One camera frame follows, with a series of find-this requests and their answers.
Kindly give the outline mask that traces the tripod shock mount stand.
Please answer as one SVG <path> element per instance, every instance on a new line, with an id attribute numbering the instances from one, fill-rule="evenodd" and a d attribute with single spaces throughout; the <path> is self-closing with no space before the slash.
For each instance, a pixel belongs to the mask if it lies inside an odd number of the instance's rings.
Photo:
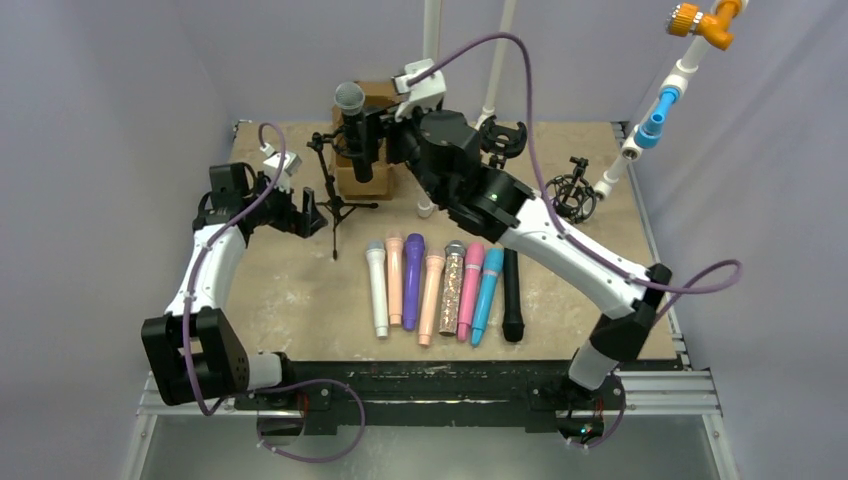
<path id="1" fill-rule="evenodd" d="M 548 180 L 545 187 L 555 212 L 568 223 L 576 225 L 591 218 L 599 195 L 585 178 L 589 160 L 571 157 L 569 161 L 574 165 L 572 172 Z"/>
<path id="2" fill-rule="evenodd" d="M 322 206 L 326 208 L 332 216 L 332 234 L 333 234 L 333 244 L 332 244 L 332 259 L 336 261 L 338 259 L 338 248 L 337 248 L 337 229 L 338 226 L 349 217 L 351 213 L 353 213 L 358 208 L 363 209 L 377 209 L 379 204 L 377 202 L 348 202 L 345 201 L 341 195 L 339 195 L 335 188 L 335 176 L 330 173 L 328 162 L 325 160 L 324 156 L 324 146 L 330 145 L 336 153 L 342 152 L 342 148 L 339 147 L 335 143 L 335 139 L 344 132 L 344 127 L 339 126 L 335 128 L 331 133 L 320 133 L 314 132 L 312 134 L 311 140 L 306 143 L 306 146 L 312 149 L 317 155 L 318 161 L 321 166 L 322 174 L 324 177 L 324 186 L 328 195 L 328 199 L 323 202 L 318 202 L 317 206 Z"/>

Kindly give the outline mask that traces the black sparkly microphone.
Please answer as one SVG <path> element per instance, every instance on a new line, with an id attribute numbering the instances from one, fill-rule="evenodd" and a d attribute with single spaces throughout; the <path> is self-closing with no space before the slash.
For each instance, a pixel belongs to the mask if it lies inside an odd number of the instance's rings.
<path id="1" fill-rule="evenodd" d="M 334 104 L 343 120 L 343 156 L 351 160 L 355 179 L 359 183 L 368 183 L 373 179 L 372 164 L 378 159 L 377 138 L 369 132 L 365 100 L 362 88 L 351 81 L 339 84 L 334 93 Z"/>

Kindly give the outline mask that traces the white microphone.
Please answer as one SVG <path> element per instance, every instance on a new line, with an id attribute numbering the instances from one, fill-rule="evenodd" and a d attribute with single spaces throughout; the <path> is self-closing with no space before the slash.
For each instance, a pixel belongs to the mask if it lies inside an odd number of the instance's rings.
<path id="1" fill-rule="evenodd" d="M 384 340 L 389 337 L 389 318 L 385 276 L 386 250 L 383 242 L 379 240 L 369 242 L 365 258 L 369 272 L 375 335 L 377 339 Z"/>

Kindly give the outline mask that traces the beige microphone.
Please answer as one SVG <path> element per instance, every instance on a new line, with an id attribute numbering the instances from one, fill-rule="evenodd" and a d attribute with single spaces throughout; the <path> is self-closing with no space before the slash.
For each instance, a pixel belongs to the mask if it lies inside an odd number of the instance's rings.
<path id="1" fill-rule="evenodd" d="M 430 250 L 425 259 L 425 285 L 418 322 L 417 343 L 422 347 L 431 345 L 444 266 L 445 254 Z"/>
<path id="2" fill-rule="evenodd" d="M 387 254 L 387 300 L 389 324 L 400 327 L 403 313 L 403 238 L 390 232 L 385 241 Z"/>

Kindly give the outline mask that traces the round base mic stand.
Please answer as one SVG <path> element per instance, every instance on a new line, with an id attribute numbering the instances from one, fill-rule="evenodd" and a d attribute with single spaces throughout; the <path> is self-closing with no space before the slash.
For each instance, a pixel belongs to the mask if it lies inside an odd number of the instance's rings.
<path id="1" fill-rule="evenodd" d="M 489 155 L 488 166 L 503 170 L 509 159 L 518 157 L 525 149 L 528 129 L 519 121 L 514 128 L 498 124 L 495 115 L 488 117 L 480 125 L 480 147 Z"/>

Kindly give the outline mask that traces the purple microphone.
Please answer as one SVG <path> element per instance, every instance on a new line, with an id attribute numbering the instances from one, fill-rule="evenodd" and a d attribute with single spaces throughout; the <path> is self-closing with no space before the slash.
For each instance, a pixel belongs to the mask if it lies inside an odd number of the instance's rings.
<path id="1" fill-rule="evenodd" d="M 404 243 L 402 327 L 406 331 L 415 330 L 418 321 L 421 267 L 425 249 L 425 239 L 420 233 L 411 233 Z"/>

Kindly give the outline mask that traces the glitter sequin microphone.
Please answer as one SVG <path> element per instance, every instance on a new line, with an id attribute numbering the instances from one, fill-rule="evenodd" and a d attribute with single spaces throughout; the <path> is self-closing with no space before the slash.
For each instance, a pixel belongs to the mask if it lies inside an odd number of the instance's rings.
<path id="1" fill-rule="evenodd" d="M 443 288 L 438 327 L 438 332 L 442 336 L 455 336 L 457 334 L 465 254 L 465 245 L 459 240 L 452 240 L 445 247 Z"/>

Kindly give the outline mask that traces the pink microphone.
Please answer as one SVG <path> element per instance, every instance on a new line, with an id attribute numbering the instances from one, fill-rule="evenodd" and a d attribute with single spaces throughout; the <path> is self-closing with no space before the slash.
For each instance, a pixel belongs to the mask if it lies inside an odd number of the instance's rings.
<path id="1" fill-rule="evenodd" d="M 485 248 L 481 243 L 472 242 L 468 246 L 458 310 L 457 339 L 460 342 L 466 342 L 470 335 L 484 257 Z"/>

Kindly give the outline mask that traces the blue microphone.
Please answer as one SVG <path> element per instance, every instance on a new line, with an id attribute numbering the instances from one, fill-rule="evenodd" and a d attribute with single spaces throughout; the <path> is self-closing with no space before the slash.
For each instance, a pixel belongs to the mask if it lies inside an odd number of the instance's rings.
<path id="1" fill-rule="evenodd" d="M 473 347 L 478 347 L 485 335 L 498 278 L 503 270 L 503 262 L 504 251 L 500 248 L 492 248 L 485 255 L 478 298 L 472 318 L 470 343 Z"/>

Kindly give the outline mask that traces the black microphone orange cap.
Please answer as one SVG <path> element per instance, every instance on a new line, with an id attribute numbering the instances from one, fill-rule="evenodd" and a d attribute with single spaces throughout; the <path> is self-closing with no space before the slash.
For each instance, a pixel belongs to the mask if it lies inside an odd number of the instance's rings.
<path id="1" fill-rule="evenodd" d="M 511 249 L 504 250 L 503 280 L 502 333 L 507 342 L 518 343 L 523 340 L 525 324 L 521 308 L 518 254 Z"/>

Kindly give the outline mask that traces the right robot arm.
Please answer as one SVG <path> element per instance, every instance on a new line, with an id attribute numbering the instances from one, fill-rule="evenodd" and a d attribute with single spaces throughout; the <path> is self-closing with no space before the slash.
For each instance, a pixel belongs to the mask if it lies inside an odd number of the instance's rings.
<path id="1" fill-rule="evenodd" d="M 672 278 L 668 267 L 621 258 L 564 224 L 542 192 L 482 161 L 480 133 L 459 112 L 415 110 L 396 118 L 392 108 L 365 107 L 341 118 L 358 180 L 369 178 L 385 145 L 388 162 L 406 165 L 462 230 L 536 261 L 599 308 L 598 322 L 570 362 L 572 384 L 597 390 L 619 364 L 638 357 L 660 315 L 661 289 Z"/>

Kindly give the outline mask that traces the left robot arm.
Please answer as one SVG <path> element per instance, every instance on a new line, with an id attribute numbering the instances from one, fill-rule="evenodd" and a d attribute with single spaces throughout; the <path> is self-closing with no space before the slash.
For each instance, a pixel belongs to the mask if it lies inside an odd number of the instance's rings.
<path id="1" fill-rule="evenodd" d="M 175 297 L 144 321 L 141 340 L 162 401 L 169 405 L 275 388 L 292 379 L 283 353 L 248 354 L 225 315 L 237 267 L 254 231 L 269 226 L 309 238 L 327 224 L 314 192 L 293 201 L 291 178 L 301 164 L 276 153 L 255 172 L 244 162 L 209 168 L 210 189 L 192 222 L 193 249 Z"/>

